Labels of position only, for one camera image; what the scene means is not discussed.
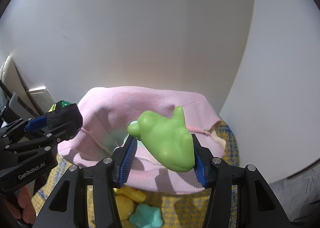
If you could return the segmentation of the person left hand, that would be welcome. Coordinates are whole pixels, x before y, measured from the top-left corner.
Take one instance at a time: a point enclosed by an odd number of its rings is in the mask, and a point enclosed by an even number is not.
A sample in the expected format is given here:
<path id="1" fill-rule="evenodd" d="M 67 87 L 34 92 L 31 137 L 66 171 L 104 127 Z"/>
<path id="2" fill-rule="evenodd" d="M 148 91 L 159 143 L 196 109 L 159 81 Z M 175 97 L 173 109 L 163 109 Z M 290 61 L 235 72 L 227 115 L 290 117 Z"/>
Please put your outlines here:
<path id="1" fill-rule="evenodd" d="M 27 224 L 34 224 L 36 220 L 36 212 L 31 201 L 31 195 L 29 193 L 28 187 L 24 186 L 16 194 L 17 202 L 22 212 L 14 206 L 7 198 L 4 198 L 4 202 L 8 207 L 9 211 L 15 219 L 23 219 Z"/>

